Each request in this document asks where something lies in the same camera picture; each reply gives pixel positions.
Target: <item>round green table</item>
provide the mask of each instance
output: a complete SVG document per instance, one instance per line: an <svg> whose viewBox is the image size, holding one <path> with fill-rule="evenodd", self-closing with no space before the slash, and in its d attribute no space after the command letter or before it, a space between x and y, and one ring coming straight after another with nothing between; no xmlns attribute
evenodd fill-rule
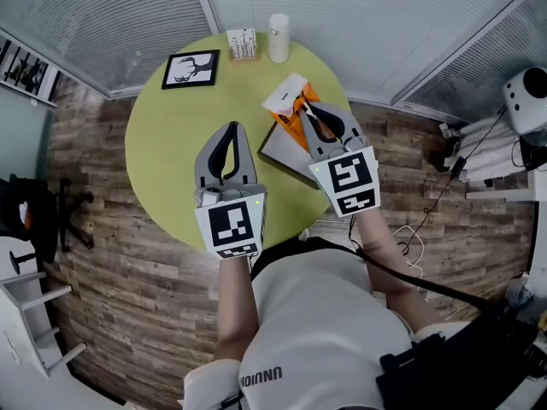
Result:
<svg viewBox="0 0 547 410"><path fill-rule="evenodd" d="M268 39L258 34L256 61L230 61L225 34L213 35L182 52L221 51L215 85L162 90L164 62L140 92L126 131L127 172L150 217L171 236L204 249L194 210L194 162L207 140L226 123L241 123L249 140L258 182L268 190L264 249L298 235L329 206L314 190L261 161L256 152L274 123L262 102L291 73L301 74L322 102L350 109L332 71L312 52L291 43L289 59L274 64ZM226 163L225 172L230 172Z"/></svg>

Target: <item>framed deer picture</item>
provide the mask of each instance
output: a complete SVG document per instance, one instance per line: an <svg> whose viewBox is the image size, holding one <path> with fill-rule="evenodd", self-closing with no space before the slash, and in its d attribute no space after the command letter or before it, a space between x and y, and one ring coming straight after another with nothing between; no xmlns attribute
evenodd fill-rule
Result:
<svg viewBox="0 0 547 410"><path fill-rule="evenodd" d="M162 89L214 85L220 50L171 55L163 76Z"/></svg>

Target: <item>wooden floor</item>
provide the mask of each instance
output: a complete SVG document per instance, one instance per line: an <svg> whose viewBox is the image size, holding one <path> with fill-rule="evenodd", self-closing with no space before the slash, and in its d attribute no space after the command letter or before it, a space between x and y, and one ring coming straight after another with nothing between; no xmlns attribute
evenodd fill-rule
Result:
<svg viewBox="0 0 547 410"><path fill-rule="evenodd" d="M124 135L134 99L104 102L63 79L50 142L49 182L69 177L71 191L91 191L76 222L93 236L87 250L71 241L46 267L51 285L73 292L55 301L68 346L88 349L74 361L78 374L100 388L149 409L179 408L184 376L211 359L215 346L218 263L171 238L139 205L126 174ZM394 231L416 227L449 176L426 159L442 147L438 123L352 105L379 159L382 212ZM532 235L531 204L470 202L455 181L419 235L424 278L470 293L498 293L526 267ZM348 244L348 219L331 211L312 234ZM397 237L408 238L409 231ZM414 241L410 259L421 250ZM454 302L434 293L428 301L444 316ZM464 308L455 317L474 314Z"/></svg>

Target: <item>white table leg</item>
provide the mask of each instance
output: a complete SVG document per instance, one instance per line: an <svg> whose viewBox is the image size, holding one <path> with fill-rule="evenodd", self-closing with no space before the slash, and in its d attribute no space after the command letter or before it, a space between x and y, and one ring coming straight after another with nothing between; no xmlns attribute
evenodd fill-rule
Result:
<svg viewBox="0 0 547 410"><path fill-rule="evenodd" d="M0 284L6 285L12 283L26 283L28 281L33 281L34 279L41 279L45 277L45 272L25 273L24 275L18 275L16 277L2 279L0 280Z"/></svg>
<svg viewBox="0 0 547 410"><path fill-rule="evenodd" d="M466 193L466 199L507 199L512 201L533 201L533 190L520 188L515 190L473 191Z"/></svg>
<svg viewBox="0 0 547 410"><path fill-rule="evenodd" d="M72 291L72 287L70 285L65 285L64 287L61 287L59 289L55 289L52 291L48 291L44 295L36 298L31 299L30 301L25 301L21 303L21 310L26 311L29 308L36 307L37 305L43 304L47 301L51 301L52 299L55 299L56 297L66 295Z"/></svg>
<svg viewBox="0 0 547 410"><path fill-rule="evenodd" d="M66 354L64 357L62 357L60 360L56 361L47 368L48 373L51 375L51 373L59 366L66 365L70 360L72 360L74 357L76 357L80 352L82 352L86 347L85 343L80 343L76 348L72 349L68 354Z"/></svg>
<svg viewBox="0 0 547 410"><path fill-rule="evenodd" d="M56 326L55 328L51 328L50 330L47 330L46 332L43 332L42 334L36 336L34 338L34 342L36 343L36 346L39 348L43 347L45 343L47 343L51 337L53 337L57 332L59 332L59 327Z"/></svg>

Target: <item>white bottle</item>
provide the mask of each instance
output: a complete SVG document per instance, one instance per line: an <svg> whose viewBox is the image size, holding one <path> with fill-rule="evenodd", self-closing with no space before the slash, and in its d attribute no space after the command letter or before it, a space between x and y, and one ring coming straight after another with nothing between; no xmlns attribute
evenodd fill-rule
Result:
<svg viewBox="0 0 547 410"><path fill-rule="evenodd" d="M268 48L272 62L280 64L289 58L289 17L273 14L268 23Z"/></svg>

